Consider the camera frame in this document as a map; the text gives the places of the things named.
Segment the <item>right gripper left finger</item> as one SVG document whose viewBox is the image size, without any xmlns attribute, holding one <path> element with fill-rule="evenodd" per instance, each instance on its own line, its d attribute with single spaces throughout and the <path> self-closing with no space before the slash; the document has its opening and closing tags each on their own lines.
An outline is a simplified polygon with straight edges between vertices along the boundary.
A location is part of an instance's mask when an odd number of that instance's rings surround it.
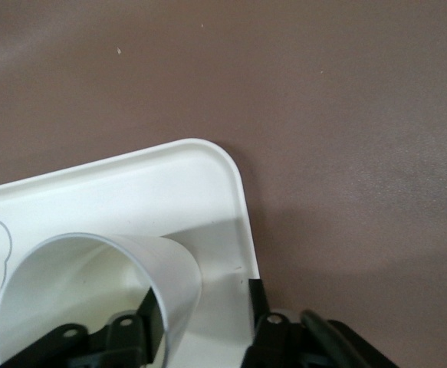
<svg viewBox="0 0 447 368">
<path fill-rule="evenodd" d="M 133 313 L 95 333 L 82 324 L 55 327 L 1 363 L 1 367 L 145 367 L 154 363 L 164 335 L 152 289 Z"/>
</svg>

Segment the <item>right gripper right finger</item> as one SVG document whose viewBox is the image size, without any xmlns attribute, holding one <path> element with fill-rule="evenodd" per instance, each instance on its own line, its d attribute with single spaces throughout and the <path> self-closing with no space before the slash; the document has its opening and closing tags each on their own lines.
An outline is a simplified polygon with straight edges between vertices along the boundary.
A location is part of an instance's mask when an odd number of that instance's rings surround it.
<svg viewBox="0 0 447 368">
<path fill-rule="evenodd" d="M 254 318 L 254 339 L 245 351 L 242 367 L 322 367 L 323 354 L 302 324 L 272 312 L 261 279 L 248 288 Z"/>
</svg>

